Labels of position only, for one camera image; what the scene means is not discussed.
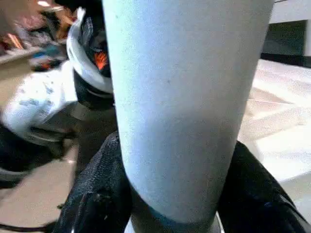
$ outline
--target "gray floor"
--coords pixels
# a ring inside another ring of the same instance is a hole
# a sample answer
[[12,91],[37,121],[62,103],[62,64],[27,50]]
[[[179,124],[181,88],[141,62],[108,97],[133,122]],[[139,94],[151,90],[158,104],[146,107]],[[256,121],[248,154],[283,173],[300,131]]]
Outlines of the gray floor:
[[1,190],[0,222],[32,227],[57,219],[57,205],[65,201],[71,186],[77,151],[75,145],[64,161],[36,169],[13,190]]

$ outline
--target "wall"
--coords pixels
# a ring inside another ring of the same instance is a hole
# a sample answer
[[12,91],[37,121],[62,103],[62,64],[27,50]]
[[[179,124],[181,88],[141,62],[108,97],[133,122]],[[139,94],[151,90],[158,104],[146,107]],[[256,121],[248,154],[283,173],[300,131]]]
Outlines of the wall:
[[12,32],[13,22],[20,17],[37,14],[43,7],[38,0],[0,0],[0,35]]
[[270,24],[262,52],[303,55],[305,29],[305,21]]
[[270,23],[311,19],[311,0],[285,0],[273,6]]

